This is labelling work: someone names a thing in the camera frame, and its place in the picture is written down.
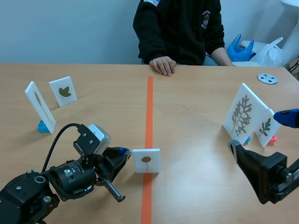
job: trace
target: black hoodie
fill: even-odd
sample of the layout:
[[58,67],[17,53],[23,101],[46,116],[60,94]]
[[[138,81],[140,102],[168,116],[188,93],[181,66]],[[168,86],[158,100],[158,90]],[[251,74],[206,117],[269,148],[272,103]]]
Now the black hoodie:
[[202,65],[206,52],[224,47],[220,10],[220,0],[141,0],[133,23],[139,58]]

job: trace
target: human hand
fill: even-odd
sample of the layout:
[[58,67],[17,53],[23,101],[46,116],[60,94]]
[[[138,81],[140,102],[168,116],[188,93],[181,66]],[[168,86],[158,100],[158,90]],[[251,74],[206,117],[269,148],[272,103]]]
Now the human hand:
[[171,74],[174,74],[174,68],[177,65],[177,63],[168,56],[158,57],[150,61],[149,64],[164,76],[171,76]]

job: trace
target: sleeve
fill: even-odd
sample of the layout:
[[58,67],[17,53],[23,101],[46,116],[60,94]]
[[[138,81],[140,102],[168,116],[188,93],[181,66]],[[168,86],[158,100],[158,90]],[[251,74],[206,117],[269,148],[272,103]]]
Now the sleeve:
[[161,38],[159,19],[165,10],[167,0],[141,0],[133,22],[133,28],[139,39],[139,57],[146,63],[167,55]]
[[206,52],[211,55],[216,49],[223,48],[224,28],[221,23],[221,5],[220,0],[214,0],[213,14],[210,15],[209,24],[206,28],[204,39]]

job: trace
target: pressed leaf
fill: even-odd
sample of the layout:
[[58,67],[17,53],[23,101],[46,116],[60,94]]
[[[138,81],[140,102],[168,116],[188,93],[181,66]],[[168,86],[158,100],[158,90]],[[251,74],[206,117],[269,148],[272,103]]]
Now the pressed leaf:
[[48,117],[48,115],[47,115],[46,111],[44,110],[44,108],[43,108],[43,106],[42,106],[42,103],[41,103],[41,100],[39,99],[39,97],[38,97],[37,93],[36,93],[36,92],[34,92],[34,94],[35,94],[35,96],[36,96],[36,100],[37,100],[38,104],[41,106],[41,108],[42,108],[43,112],[46,114],[47,118],[49,119],[49,122],[50,122],[50,123],[52,123],[51,119]]
[[149,161],[151,161],[151,158],[148,157],[148,156],[145,156],[145,157],[143,157],[143,158],[141,159],[141,161],[142,161],[142,162],[149,162]]
[[271,118],[268,118],[267,121],[264,123],[262,123],[262,129],[260,129],[261,134],[259,136],[261,136],[262,134],[264,134],[264,136],[268,136],[268,134],[266,133],[266,131],[270,131],[270,126],[271,126]]
[[252,104],[247,105],[249,98],[245,95],[242,98],[242,101],[239,101],[236,105],[235,111],[233,112],[232,121],[233,121],[233,131],[239,136],[241,132],[246,133],[245,126],[250,124],[251,117],[249,112],[251,112]]
[[69,93],[69,90],[70,90],[69,86],[65,87],[64,89],[59,88],[59,94],[63,97],[69,97],[69,96],[71,96],[71,94]]

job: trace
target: white card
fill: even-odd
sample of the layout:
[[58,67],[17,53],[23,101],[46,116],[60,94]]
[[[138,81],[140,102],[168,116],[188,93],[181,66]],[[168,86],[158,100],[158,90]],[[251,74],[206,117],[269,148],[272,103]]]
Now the white card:
[[223,124],[234,140],[244,144],[269,108],[242,83]]
[[263,148],[266,147],[281,126],[281,124],[273,118],[273,115],[274,111],[269,109],[254,131]]
[[60,107],[68,105],[77,100],[71,77],[68,76],[65,78],[61,78],[49,82],[49,84]]
[[134,149],[136,173],[160,172],[160,149]]
[[36,84],[33,81],[25,90],[25,94],[30,100],[38,115],[41,117],[44,124],[47,126],[47,129],[50,131],[50,133],[53,133],[56,121],[53,115],[51,114],[48,106],[46,105],[43,97],[41,96]]

